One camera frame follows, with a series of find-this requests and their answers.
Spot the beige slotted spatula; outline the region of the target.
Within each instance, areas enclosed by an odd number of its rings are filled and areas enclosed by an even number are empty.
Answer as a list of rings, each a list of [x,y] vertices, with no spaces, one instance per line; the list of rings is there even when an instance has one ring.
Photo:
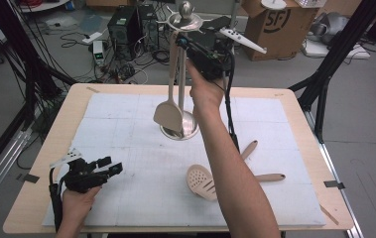
[[[259,182],[281,181],[286,176],[282,174],[266,174],[256,176]],[[217,200],[214,179],[210,171],[201,165],[192,165],[187,171],[188,188],[196,195],[209,200]]]

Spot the aluminium rail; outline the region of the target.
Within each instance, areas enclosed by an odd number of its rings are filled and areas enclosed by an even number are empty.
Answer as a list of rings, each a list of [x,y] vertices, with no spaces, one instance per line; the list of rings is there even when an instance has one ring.
[[[353,226],[350,229],[346,230],[345,233],[346,233],[348,238],[364,238],[364,235],[362,233],[362,230],[360,228],[358,220],[357,220],[357,218],[354,214],[352,206],[351,206],[351,204],[348,200],[348,197],[346,195],[346,187],[345,187],[344,183],[342,182],[342,180],[340,179],[340,177],[339,177],[339,175],[338,175],[338,173],[335,169],[333,161],[332,161],[330,154],[328,152],[327,146],[324,142],[320,142],[317,137],[315,137],[315,139],[316,139],[316,142],[319,146],[321,154],[324,158],[324,161],[327,164],[327,167],[328,167],[330,173],[333,175],[333,180],[336,182],[336,186],[341,193],[342,199],[344,200],[344,203],[347,207],[347,210],[348,210],[348,212],[351,216],[352,222],[353,222]]]
[[[32,137],[33,130],[19,130],[0,151],[0,184]]]

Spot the black metal frame stand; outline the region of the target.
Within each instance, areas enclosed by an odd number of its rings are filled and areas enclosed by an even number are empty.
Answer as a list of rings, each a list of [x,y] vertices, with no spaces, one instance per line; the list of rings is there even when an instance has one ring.
[[[361,0],[316,71],[308,78],[289,87],[294,92],[304,90],[298,102],[305,112],[310,112],[314,101],[317,100],[313,132],[320,143],[323,142],[324,112],[330,80],[375,17],[376,0]]]
[[[44,99],[52,99],[61,92],[54,82],[54,77],[68,85],[76,84],[76,80],[41,59],[7,0],[0,0],[0,30],[24,63],[24,72],[21,73],[11,62],[8,57],[8,48],[1,42],[0,50],[7,58],[13,72],[26,83],[25,104],[0,137],[1,154],[19,127],[24,124],[28,128],[30,122],[34,120],[37,92]]]

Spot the cardboard box with round logo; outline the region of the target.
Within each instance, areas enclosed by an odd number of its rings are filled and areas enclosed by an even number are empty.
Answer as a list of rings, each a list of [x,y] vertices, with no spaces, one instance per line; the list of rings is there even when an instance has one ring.
[[[284,9],[272,10],[265,8],[262,0],[242,0],[241,6],[248,14],[245,37],[267,49],[262,54],[244,47],[250,60],[287,59],[300,50],[318,8],[302,8],[295,0],[284,1]]]

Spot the white device with green light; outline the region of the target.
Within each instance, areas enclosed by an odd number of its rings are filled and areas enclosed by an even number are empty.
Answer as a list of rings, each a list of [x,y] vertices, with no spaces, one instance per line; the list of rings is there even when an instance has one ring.
[[[93,58],[95,62],[98,65],[104,65],[104,51],[103,51],[103,42],[102,41],[94,41],[92,44],[92,53],[93,53]]]

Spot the black computer tower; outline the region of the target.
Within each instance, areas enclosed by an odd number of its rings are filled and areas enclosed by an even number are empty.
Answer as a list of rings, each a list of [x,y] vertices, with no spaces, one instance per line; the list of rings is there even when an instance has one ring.
[[[153,52],[159,48],[158,17],[151,4],[119,6],[107,24],[115,56],[133,60],[142,48]]]

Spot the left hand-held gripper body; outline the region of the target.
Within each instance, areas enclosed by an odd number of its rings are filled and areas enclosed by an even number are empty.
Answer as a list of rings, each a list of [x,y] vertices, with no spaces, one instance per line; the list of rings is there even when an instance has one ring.
[[[95,171],[99,169],[96,161],[88,163],[82,157],[82,153],[73,148],[61,159],[50,163],[50,169],[68,164],[68,172],[61,178],[61,181],[69,190],[86,193],[93,187],[103,185],[110,178],[108,171]]]

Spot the wooden spoon handle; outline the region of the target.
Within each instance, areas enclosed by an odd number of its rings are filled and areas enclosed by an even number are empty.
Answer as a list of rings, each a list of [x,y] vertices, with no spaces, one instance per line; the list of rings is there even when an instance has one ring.
[[[241,157],[243,160],[246,160],[253,152],[254,150],[256,149],[256,147],[258,146],[258,141],[257,140],[254,140],[252,141],[244,150],[243,152],[241,153]]]

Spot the metal utensil stand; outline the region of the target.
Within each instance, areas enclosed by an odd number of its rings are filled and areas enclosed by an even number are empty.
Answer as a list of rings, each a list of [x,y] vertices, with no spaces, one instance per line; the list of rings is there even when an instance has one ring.
[[[203,20],[193,11],[194,7],[189,1],[183,1],[177,12],[170,10],[171,15],[164,24],[174,32],[188,33],[198,31]],[[198,131],[197,123],[192,114],[185,111],[185,86],[186,86],[186,59],[187,52],[178,47],[178,61],[174,84],[174,100],[183,112],[183,128],[180,132],[164,128],[160,125],[162,133],[172,140],[182,141],[192,138]]]

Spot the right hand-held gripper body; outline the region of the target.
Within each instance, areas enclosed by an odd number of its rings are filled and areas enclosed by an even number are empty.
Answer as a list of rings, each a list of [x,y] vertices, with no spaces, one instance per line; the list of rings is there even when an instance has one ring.
[[[229,76],[234,59],[232,48],[235,43],[265,54],[262,48],[245,36],[229,28],[230,18],[222,16],[213,20],[205,20],[198,31],[189,32],[191,42],[188,43],[188,58],[207,80],[215,80]]]

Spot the white table mat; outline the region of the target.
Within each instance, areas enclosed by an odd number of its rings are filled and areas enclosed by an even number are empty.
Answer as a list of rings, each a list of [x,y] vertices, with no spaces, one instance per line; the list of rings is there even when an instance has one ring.
[[[215,201],[194,194],[187,184],[192,165],[207,166],[200,135],[184,141],[165,136],[154,122],[163,95],[96,93],[91,96],[71,142],[87,161],[110,157],[123,166],[95,198],[85,223],[117,227],[223,227]],[[278,99],[231,100],[240,148],[257,148],[246,160],[255,175],[283,174],[263,183],[277,222],[322,226],[325,219],[299,146]]]

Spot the person's left hand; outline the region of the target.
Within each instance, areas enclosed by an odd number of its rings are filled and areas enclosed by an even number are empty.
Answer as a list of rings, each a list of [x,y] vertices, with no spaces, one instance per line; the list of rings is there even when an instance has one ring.
[[[61,230],[77,231],[90,211],[101,186],[91,188],[86,193],[66,190],[63,193],[63,221]]]

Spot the beige solid spatula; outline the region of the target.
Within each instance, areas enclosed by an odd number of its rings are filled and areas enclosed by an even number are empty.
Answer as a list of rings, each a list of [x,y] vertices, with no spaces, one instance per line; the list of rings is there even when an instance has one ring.
[[[154,121],[164,128],[180,132],[183,128],[183,112],[174,100],[174,84],[178,61],[178,46],[176,39],[178,32],[170,36],[170,67],[168,81],[168,99],[160,103],[155,110]]]

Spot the person's right hand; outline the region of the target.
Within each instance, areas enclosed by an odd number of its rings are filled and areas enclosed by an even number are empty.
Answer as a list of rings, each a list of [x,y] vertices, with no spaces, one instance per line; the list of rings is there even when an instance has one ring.
[[[191,76],[191,88],[189,95],[192,98],[194,107],[193,113],[197,116],[205,114],[218,114],[225,95],[225,79],[206,80],[197,70],[193,62],[188,59],[186,62],[188,73]]]

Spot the white power strip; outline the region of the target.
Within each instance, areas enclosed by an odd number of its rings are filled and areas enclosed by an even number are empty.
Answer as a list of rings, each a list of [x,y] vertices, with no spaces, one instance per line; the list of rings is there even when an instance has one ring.
[[[89,35],[87,38],[82,39],[81,41],[82,41],[84,44],[90,44],[91,42],[97,40],[97,39],[100,38],[101,36],[102,36],[101,33],[99,33],[99,32],[95,32],[95,33]]]

